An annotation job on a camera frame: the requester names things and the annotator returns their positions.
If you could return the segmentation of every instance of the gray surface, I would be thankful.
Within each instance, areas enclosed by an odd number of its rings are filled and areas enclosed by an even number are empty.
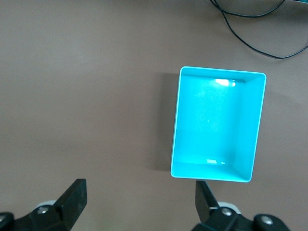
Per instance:
[[[269,9],[256,1],[234,11]],[[259,48],[291,53],[307,41],[308,5],[231,18]],[[190,230],[194,180],[170,176],[182,66],[264,72],[253,179],[211,181],[244,215],[307,224],[308,51],[285,61],[254,53],[208,1],[0,1],[0,211],[17,217],[87,178],[73,230]]]

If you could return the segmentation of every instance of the blue plastic bin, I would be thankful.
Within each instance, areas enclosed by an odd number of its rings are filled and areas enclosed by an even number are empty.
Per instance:
[[[183,67],[171,175],[249,182],[265,83],[263,73]]]

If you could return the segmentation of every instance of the screw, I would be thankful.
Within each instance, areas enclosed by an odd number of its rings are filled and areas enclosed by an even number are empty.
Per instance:
[[[265,224],[267,224],[267,225],[272,225],[272,224],[273,224],[273,220],[270,219],[268,216],[262,216],[262,217],[261,217],[261,220],[262,220]]]
[[[226,216],[231,216],[232,215],[231,210],[229,210],[228,208],[223,208],[221,211]]]
[[[2,222],[5,219],[5,216],[0,216],[0,222]]]
[[[47,208],[47,207],[40,207],[39,209],[38,209],[38,214],[44,214],[44,213],[46,213],[47,211],[48,211],[49,209]]]

